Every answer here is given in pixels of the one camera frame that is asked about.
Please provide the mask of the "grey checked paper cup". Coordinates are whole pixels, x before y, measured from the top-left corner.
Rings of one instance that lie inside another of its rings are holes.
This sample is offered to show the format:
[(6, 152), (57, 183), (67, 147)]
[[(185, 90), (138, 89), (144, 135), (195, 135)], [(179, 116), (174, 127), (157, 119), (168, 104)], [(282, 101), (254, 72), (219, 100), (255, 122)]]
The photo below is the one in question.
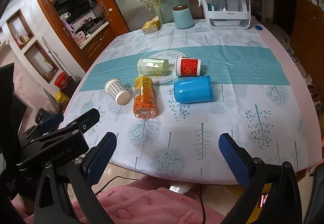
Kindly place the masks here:
[(130, 93), (124, 88), (119, 79), (108, 80), (104, 90), (118, 105), (126, 105), (130, 100)]

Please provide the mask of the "pale green paper cup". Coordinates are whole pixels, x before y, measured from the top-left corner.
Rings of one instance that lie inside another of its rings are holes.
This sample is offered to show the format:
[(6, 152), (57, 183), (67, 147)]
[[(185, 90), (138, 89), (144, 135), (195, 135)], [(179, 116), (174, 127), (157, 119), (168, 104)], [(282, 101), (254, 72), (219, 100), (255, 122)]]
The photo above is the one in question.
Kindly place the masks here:
[(166, 75), (169, 71), (169, 61), (159, 58), (140, 58), (137, 62), (137, 70), (140, 75)]

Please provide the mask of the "blue plastic cup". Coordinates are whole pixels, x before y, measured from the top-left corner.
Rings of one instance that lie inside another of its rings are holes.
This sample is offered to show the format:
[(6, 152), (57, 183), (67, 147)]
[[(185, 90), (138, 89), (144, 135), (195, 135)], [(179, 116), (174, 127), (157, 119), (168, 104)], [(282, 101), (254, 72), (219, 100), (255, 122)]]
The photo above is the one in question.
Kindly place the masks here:
[(174, 83), (174, 98), (179, 103), (210, 102), (214, 99), (211, 78), (199, 76)]

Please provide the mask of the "red paper cup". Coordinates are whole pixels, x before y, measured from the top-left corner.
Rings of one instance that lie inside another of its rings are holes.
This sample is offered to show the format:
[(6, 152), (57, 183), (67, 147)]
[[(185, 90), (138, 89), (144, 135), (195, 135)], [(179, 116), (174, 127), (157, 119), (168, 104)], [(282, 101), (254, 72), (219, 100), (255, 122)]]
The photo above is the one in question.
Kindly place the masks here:
[(178, 56), (175, 63), (176, 76), (200, 76), (201, 60)]

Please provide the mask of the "red round tin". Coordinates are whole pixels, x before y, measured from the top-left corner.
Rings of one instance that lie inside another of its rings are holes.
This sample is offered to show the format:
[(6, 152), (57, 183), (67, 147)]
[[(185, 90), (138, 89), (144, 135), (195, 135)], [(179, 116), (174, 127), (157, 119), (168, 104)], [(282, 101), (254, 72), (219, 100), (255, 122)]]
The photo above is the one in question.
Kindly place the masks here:
[(62, 90), (68, 83), (68, 80), (69, 77), (64, 72), (61, 72), (56, 78), (54, 85), (58, 87), (60, 90)]

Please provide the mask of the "pink fleece clothing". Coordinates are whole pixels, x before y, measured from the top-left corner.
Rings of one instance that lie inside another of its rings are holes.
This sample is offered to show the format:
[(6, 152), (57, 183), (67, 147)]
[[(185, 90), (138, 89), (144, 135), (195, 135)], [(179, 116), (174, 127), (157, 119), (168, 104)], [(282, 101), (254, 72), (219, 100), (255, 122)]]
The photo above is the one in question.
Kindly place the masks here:
[(225, 216), (202, 206), (198, 192), (179, 194), (168, 181), (144, 176), (97, 195), (114, 223), (221, 223)]

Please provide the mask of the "orange juice bottle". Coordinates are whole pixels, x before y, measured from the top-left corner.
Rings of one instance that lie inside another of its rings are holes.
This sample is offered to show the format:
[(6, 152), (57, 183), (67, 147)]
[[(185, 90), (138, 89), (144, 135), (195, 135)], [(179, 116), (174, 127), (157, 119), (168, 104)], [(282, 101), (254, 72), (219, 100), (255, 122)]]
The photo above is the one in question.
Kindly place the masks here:
[(134, 80), (133, 113), (141, 119), (153, 119), (157, 114), (153, 81), (149, 76), (138, 76)]

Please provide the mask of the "tree-patterned tablecloth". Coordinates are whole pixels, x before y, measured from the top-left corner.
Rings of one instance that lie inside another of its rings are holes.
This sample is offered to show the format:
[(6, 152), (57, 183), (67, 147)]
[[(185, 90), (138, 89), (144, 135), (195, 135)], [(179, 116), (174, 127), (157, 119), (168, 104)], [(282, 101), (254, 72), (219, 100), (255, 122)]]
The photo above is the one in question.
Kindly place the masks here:
[[(140, 89), (140, 59), (167, 60), (167, 75), (152, 77), (156, 116), (141, 119), (134, 101), (108, 95), (119, 80), (131, 97)], [(258, 22), (246, 30), (213, 30), (205, 20), (188, 29), (164, 24), (116, 37), (79, 84), (64, 125), (96, 109), (85, 133), (90, 147), (106, 132), (117, 138), (112, 163), (140, 173), (194, 183), (235, 179), (218, 139), (229, 134), (253, 157), (285, 161), (300, 171), (322, 158), (321, 133), (306, 83), (279, 41)]]

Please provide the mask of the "yellow tissue box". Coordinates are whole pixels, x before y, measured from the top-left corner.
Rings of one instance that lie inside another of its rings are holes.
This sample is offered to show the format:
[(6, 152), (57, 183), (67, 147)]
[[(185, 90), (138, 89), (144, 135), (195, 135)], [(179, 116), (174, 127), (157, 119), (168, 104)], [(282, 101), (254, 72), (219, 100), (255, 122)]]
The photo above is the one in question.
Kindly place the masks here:
[(155, 33), (159, 30), (159, 28), (160, 28), (159, 16), (155, 16), (153, 19), (151, 19), (150, 21), (144, 24), (144, 26), (142, 27), (142, 32), (144, 33), (144, 35)]

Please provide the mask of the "small blue round lid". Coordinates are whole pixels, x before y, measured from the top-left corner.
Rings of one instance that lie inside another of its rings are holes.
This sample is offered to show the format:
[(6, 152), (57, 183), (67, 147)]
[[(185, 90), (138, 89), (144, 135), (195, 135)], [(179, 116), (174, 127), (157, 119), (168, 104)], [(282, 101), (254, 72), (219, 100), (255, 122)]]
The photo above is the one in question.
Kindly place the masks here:
[(259, 30), (259, 31), (262, 31), (263, 30), (263, 28), (261, 26), (258, 26), (258, 25), (255, 26), (255, 29), (256, 30)]

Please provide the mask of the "teal canister with brown lid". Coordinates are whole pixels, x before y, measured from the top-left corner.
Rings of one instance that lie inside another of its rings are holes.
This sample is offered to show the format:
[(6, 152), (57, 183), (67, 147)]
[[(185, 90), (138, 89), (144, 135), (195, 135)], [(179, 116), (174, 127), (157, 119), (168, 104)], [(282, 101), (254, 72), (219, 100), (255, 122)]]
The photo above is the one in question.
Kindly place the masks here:
[(178, 29), (188, 29), (193, 26), (192, 14), (187, 5), (173, 7), (173, 17)]

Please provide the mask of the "dark wooden cabinet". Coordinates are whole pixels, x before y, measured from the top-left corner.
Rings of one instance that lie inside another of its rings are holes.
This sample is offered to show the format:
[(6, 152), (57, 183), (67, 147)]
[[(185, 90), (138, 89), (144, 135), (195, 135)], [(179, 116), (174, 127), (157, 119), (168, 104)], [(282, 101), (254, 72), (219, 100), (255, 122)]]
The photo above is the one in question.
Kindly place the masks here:
[(296, 0), (291, 47), (323, 93), (323, 10), (309, 0)]

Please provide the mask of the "white desktop organizer box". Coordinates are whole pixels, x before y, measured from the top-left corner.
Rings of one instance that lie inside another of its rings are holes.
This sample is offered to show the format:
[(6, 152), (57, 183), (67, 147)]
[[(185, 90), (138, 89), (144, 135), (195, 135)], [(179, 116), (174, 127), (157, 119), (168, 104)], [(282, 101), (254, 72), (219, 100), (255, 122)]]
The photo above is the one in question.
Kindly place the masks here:
[(250, 27), (250, 0), (202, 0), (202, 6), (212, 29), (245, 30)]

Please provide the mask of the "wooden sliding door frame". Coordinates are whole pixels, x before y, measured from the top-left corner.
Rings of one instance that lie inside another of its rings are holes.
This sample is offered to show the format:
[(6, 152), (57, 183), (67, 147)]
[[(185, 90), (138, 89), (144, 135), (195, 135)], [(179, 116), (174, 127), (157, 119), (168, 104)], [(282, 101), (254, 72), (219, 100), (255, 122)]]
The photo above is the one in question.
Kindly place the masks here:
[(58, 38), (84, 71), (129, 31), (115, 0), (37, 0)]

